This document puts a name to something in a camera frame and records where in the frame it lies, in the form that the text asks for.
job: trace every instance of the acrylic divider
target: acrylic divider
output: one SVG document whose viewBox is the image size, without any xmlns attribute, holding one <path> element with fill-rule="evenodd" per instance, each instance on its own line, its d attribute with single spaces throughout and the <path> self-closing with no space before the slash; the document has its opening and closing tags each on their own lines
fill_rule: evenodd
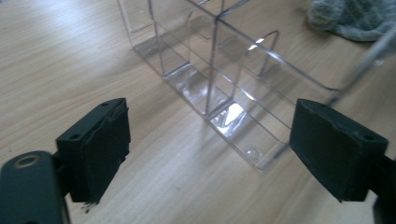
<svg viewBox="0 0 396 224">
<path fill-rule="evenodd" d="M 297 98 L 326 102 L 334 91 L 271 50 L 279 31 L 254 40 L 227 22 L 246 2 L 119 0 L 134 50 L 263 169 L 288 147 Z"/>
</svg>

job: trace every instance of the transparent plastic organizer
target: transparent plastic organizer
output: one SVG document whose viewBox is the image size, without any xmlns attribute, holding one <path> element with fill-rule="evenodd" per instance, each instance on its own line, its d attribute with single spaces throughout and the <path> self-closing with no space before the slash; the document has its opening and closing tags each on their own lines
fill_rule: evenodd
<svg viewBox="0 0 396 224">
<path fill-rule="evenodd" d="M 298 98 L 330 105 L 359 80 L 354 73 L 312 77 L 276 53 L 279 37 L 293 34 L 292 25 L 286 32 L 271 27 L 288 13 L 271 12 L 266 5 L 276 1 L 119 4 L 134 50 L 259 169 L 288 148 Z"/>
</svg>

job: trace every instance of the wood grain surface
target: wood grain surface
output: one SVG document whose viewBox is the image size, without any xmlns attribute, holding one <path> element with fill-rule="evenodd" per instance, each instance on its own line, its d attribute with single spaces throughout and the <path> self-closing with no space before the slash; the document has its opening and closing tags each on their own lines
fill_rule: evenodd
<svg viewBox="0 0 396 224">
<path fill-rule="evenodd" d="M 329 80 L 350 70 L 369 45 L 310 30 L 306 2 L 293 2 L 303 8 L 302 31 L 280 51 Z M 322 50 L 326 62 L 316 57 Z M 392 158 L 394 64 L 337 106 L 387 137 Z M 67 197 L 73 223 L 374 223 L 373 193 L 365 203 L 337 202 L 291 150 L 264 171 L 240 157 L 131 50 L 115 0 L 0 4 L 0 165 L 32 150 L 55 152 L 56 137 L 118 97 L 130 107 L 131 153 L 88 214 Z"/>
</svg>

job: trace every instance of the plastic compartment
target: plastic compartment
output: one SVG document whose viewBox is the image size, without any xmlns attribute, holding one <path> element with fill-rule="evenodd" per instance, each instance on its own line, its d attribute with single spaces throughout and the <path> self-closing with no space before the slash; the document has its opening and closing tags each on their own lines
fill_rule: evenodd
<svg viewBox="0 0 396 224">
<path fill-rule="evenodd" d="M 352 87 L 342 82 L 345 73 L 329 87 L 328 78 L 309 76 L 276 53 L 283 33 L 270 23 L 285 16 L 271 12 L 276 2 L 119 3 L 134 50 L 259 169 L 288 148 L 298 98 L 333 103 Z"/>
</svg>

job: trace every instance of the gray fabric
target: gray fabric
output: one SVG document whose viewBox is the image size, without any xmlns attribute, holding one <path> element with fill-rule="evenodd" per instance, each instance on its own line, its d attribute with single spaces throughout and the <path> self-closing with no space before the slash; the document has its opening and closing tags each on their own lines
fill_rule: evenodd
<svg viewBox="0 0 396 224">
<path fill-rule="evenodd" d="M 355 41 L 376 41 L 396 22 L 396 0 L 313 0 L 310 25 Z"/>
</svg>

